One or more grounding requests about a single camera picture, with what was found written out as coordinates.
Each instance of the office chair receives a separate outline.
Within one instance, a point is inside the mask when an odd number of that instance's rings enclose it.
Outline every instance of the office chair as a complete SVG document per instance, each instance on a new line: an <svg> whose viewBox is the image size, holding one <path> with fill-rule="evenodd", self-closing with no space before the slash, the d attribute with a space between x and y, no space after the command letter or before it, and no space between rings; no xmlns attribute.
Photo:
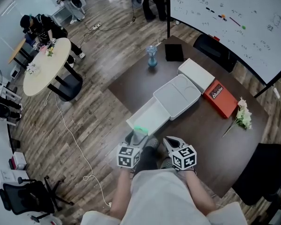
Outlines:
<svg viewBox="0 0 281 225"><path fill-rule="evenodd" d="M39 223L41 218L54 213L54 206L57 211L62 210L62 208L57 205L56 200L73 206L73 202L67 202L55 194L58 185L63 182L63 180L59 180L54 188L51 189L47 179L49 179L48 176L44 178L47 189L41 181L22 179L21 177L18 178L19 184L23 182L30 183L24 186L3 184L3 189L0 189L0 197L3 201L4 208L8 211L12 210L16 215L28 211L45 212L45 214L39 217L31 216L33 221Z"/></svg>
<svg viewBox="0 0 281 225"><path fill-rule="evenodd" d="M232 188L247 205L261 197L272 202L281 188L281 144L259 143Z"/></svg>
<svg viewBox="0 0 281 225"><path fill-rule="evenodd" d="M210 57L227 72L231 73L233 71L237 61L236 58L230 53L227 47L211 36L201 34L193 44L193 47Z"/></svg>

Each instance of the person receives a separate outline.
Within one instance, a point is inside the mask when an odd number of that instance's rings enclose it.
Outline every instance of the person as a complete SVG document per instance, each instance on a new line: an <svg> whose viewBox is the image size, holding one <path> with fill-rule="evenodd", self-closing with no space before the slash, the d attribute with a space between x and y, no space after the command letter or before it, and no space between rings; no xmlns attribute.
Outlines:
<svg viewBox="0 0 281 225"><path fill-rule="evenodd" d="M7 100L0 96L0 115L1 115L1 111L2 111L1 104L4 104L5 106L13 107L13 108L19 110L18 112L11 112L10 116L9 116L10 118L20 119L22 117L21 111L23 111L23 105L21 103L17 104L11 100Z"/></svg>
<svg viewBox="0 0 281 225"><path fill-rule="evenodd" d="M193 169L176 172L166 158L157 169L159 142L150 139L136 165L121 168L110 215L86 212L81 225L244 225L246 219L237 202L217 210Z"/></svg>
<svg viewBox="0 0 281 225"><path fill-rule="evenodd" d="M167 15L165 13L165 4L164 0L153 0L153 2L156 4L159 20L160 21L166 21ZM145 18L148 22L154 20L156 16L152 13L150 6L149 6L149 0L144 0L142 4L142 8L144 10Z"/></svg>
<svg viewBox="0 0 281 225"><path fill-rule="evenodd" d="M75 23L77 20L81 21L85 18L83 13L78 10L77 7L73 6L71 0L57 0L57 4L64 2L66 9L72 14L72 20L70 24Z"/></svg>
<svg viewBox="0 0 281 225"><path fill-rule="evenodd" d="M24 15L20 21L20 26L24 28L24 33L27 33L33 40L35 39L36 48L40 43L48 44L51 40L58 38L66 38L67 30L58 26L51 18L38 14L36 17ZM71 50L81 59L85 57L82 50L71 42ZM75 58L69 55L67 59L68 64L73 67Z"/></svg>

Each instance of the whiteboard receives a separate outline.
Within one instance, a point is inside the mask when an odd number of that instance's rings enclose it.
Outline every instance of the whiteboard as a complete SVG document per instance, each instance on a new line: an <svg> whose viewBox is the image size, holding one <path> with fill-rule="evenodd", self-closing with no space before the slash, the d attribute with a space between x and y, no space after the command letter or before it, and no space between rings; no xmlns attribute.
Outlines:
<svg viewBox="0 0 281 225"><path fill-rule="evenodd" d="M218 39L265 83L281 71L281 0L170 0L170 12Z"/></svg>

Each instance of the power strip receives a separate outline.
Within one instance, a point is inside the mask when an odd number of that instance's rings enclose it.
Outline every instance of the power strip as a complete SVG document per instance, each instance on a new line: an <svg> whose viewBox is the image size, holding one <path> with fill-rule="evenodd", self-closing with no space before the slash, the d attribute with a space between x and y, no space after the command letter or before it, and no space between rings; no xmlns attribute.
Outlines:
<svg viewBox="0 0 281 225"><path fill-rule="evenodd" d="M101 23L98 23L97 25L93 26L93 31L97 30L98 28L100 28L102 26Z"/></svg>

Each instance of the red box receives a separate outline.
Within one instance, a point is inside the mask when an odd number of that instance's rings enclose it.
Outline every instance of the red box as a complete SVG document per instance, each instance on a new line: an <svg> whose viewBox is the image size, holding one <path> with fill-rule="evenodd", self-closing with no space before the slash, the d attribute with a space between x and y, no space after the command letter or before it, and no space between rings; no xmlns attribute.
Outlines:
<svg viewBox="0 0 281 225"><path fill-rule="evenodd" d="M226 119L231 116L237 107L238 101L218 80L214 80L203 96Z"/></svg>

